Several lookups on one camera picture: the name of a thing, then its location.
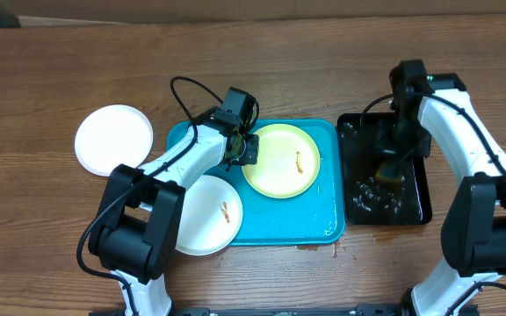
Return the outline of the white plate with stain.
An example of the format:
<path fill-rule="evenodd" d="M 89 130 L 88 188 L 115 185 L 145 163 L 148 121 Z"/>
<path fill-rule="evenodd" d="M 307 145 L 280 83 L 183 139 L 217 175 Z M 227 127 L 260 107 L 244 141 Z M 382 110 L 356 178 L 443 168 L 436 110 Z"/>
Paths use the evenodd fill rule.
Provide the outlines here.
<path fill-rule="evenodd" d="M 151 151 L 153 127 L 138 109 L 111 104 L 85 118 L 76 131 L 77 160 L 92 174 L 109 176 L 120 164 L 139 167 Z"/>

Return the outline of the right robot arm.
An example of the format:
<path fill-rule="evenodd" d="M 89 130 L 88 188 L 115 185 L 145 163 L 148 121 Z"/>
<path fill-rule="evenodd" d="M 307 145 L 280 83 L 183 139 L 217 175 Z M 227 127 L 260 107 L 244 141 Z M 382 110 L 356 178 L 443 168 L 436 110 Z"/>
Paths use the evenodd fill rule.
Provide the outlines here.
<path fill-rule="evenodd" d="M 468 315 L 466 303 L 506 276 L 506 154 L 475 113 L 454 73 L 430 75 L 399 65 L 389 74 L 395 122 L 378 138 L 376 178 L 397 182 L 401 165 L 424 154 L 430 136 L 455 175 L 458 190 L 441 229 L 443 257 L 408 291 L 401 313 Z"/>

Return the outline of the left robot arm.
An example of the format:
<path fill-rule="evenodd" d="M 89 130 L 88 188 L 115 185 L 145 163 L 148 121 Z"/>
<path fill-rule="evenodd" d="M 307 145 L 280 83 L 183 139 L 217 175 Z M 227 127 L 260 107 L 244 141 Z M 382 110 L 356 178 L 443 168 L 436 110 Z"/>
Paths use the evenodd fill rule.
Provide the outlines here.
<path fill-rule="evenodd" d="M 254 124 L 253 119 L 196 118 L 160 158 L 112 171 L 76 259 L 86 273 L 119 283 L 125 315 L 170 313 L 163 272 L 175 250 L 185 193 L 212 167 L 256 163 Z"/>

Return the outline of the yellow-green plate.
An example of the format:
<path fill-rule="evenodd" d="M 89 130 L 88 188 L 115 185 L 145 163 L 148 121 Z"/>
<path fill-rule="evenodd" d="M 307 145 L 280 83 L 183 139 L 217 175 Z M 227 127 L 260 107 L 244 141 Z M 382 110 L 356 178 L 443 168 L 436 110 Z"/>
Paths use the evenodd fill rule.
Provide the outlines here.
<path fill-rule="evenodd" d="M 321 157 L 314 139 L 297 126 L 270 124 L 259 137 L 257 163 L 242 167 L 248 184 L 269 198 L 293 198 L 318 176 Z"/>

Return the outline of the green yellow sponge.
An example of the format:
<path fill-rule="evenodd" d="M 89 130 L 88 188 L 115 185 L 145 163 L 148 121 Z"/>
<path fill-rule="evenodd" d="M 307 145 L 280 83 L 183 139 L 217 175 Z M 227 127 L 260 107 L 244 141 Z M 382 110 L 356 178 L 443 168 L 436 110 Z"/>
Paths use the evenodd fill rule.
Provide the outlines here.
<path fill-rule="evenodd" d="M 400 161 L 383 161 L 379 164 L 374 178 L 382 183 L 400 183 L 402 181 L 402 171 Z"/>

